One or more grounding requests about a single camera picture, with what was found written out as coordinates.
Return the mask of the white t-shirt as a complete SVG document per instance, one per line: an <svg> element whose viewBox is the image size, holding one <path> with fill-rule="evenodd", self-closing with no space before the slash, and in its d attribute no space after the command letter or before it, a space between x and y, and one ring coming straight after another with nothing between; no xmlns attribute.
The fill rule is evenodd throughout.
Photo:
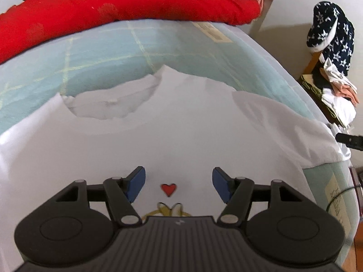
<svg viewBox="0 0 363 272"><path fill-rule="evenodd" d="M216 167L312 198L304 170L344 159L326 124L168 66L108 90L55 95L1 135L1 270L22 262L20 220L78 179L98 184L143 166L141 216L216 217Z"/></svg>

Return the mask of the pile of folded clothes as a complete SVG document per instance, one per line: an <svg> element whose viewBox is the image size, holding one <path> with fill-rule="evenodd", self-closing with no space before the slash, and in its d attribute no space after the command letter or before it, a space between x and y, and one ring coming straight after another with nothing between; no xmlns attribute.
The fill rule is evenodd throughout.
<svg viewBox="0 0 363 272"><path fill-rule="evenodd" d="M318 60L312 71L300 77L302 86L311 92L330 121L348 128L360 103L358 89L341 73L331 59Z"/></svg>

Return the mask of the navy star-patterned garment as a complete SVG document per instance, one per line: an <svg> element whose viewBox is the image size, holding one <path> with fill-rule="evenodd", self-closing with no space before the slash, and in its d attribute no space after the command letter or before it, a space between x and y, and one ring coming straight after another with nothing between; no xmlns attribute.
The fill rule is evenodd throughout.
<svg viewBox="0 0 363 272"><path fill-rule="evenodd" d="M308 31L307 47L319 53L319 60L330 60L347 76L354 52L355 29L340 6L321 1L313 9L313 24Z"/></svg>

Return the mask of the teal plaid bed blanket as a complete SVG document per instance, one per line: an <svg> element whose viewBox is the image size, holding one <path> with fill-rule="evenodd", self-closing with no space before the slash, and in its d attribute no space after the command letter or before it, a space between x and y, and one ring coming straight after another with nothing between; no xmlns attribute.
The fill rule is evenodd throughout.
<svg viewBox="0 0 363 272"><path fill-rule="evenodd" d="M1 65L1 130L56 93L77 95L136 80L167 65L277 100L326 121L291 75L238 28L213 23L208 37L190 22L110 23L32 48Z"/></svg>

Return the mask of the red quilt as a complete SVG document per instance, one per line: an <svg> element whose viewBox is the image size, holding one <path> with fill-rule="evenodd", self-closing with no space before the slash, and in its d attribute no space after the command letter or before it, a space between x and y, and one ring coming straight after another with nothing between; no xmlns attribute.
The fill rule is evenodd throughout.
<svg viewBox="0 0 363 272"><path fill-rule="evenodd" d="M1 62L65 35L123 20L249 24L257 0L26 0L1 14Z"/></svg>

